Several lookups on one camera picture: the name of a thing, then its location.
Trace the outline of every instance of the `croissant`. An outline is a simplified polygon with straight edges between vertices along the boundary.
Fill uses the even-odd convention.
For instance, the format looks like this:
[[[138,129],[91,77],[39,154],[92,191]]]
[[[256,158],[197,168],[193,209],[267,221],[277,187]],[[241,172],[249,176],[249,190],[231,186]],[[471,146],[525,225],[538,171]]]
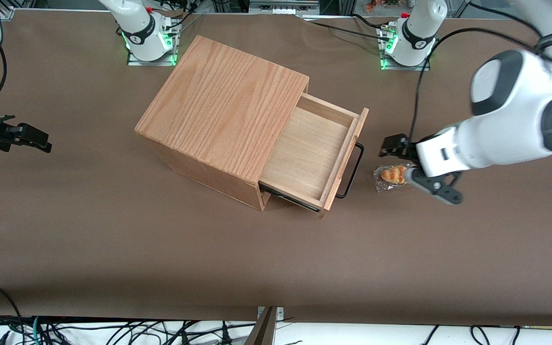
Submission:
[[[406,171],[407,167],[402,165],[396,165],[392,168],[383,170],[380,172],[381,179],[385,180],[388,183],[392,184],[405,184],[406,180],[403,178],[403,172]]]

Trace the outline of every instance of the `wooden cabinet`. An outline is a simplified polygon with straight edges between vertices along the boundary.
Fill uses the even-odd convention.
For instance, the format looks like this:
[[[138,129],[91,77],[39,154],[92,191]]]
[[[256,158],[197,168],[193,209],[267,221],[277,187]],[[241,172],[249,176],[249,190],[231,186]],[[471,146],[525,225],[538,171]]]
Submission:
[[[176,173],[263,210],[273,194],[323,216],[368,109],[307,94],[309,77],[197,36],[136,133]]]

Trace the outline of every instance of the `drawer handle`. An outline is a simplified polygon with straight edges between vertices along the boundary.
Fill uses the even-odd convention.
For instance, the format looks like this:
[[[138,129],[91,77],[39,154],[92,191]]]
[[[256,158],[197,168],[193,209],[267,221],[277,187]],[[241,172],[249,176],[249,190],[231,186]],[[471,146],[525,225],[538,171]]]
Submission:
[[[363,145],[359,142],[355,142],[355,146],[359,147],[359,158],[357,159],[357,163],[355,164],[355,168],[353,169],[353,172],[351,173],[351,179],[348,180],[348,185],[346,185],[346,190],[344,190],[344,194],[336,194],[335,197],[338,199],[344,199],[346,198],[346,195],[348,194],[348,191],[351,189],[351,185],[353,184],[353,179],[355,178],[355,174],[357,174],[357,168],[359,168],[359,162],[361,162],[361,156],[363,155]]]

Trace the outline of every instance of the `bread in plastic wrapper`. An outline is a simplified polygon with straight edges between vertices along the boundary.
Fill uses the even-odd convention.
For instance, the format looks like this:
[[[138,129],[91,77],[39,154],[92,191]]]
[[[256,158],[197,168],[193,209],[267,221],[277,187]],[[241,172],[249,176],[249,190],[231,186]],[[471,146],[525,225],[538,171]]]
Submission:
[[[403,172],[415,166],[412,163],[379,166],[372,171],[372,181],[376,192],[392,190],[408,184],[403,178]]]

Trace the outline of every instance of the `brown table surface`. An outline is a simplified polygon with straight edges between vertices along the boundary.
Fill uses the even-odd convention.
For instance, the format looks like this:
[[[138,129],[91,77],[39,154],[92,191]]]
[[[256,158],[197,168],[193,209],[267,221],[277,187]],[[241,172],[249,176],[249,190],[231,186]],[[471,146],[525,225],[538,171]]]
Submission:
[[[509,21],[440,32],[467,26],[532,39]],[[204,15],[182,53],[204,35],[306,74],[313,96],[370,108],[357,179],[324,220],[276,198],[258,212],[174,174],[134,134],[172,68],[127,67],[115,28],[83,11],[4,24],[0,112],[53,144],[0,152],[0,287],[23,314],[230,320],[279,305],[297,321],[552,325],[552,157],[467,172],[456,207],[414,189],[377,194],[370,171],[397,161],[377,154],[408,130],[418,74],[380,70],[372,39],[293,16]],[[471,76],[508,48],[477,33],[441,45],[417,135],[469,117]]]

